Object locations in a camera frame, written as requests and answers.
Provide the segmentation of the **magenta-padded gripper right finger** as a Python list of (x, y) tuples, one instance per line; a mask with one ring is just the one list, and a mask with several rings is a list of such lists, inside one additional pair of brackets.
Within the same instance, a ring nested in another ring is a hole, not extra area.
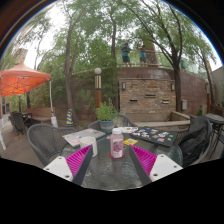
[(140, 147), (131, 145), (129, 155), (143, 185), (166, 177), (182, 169), (165, 154), (155, 155)]

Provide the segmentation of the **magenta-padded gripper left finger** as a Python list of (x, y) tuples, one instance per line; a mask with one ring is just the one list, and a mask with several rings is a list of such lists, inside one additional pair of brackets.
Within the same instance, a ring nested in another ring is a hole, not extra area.
[(58, 156), (44, 170), (76, 185), (81, 185), (92, 156), (93, 147), (89, 145), (67, 157)]

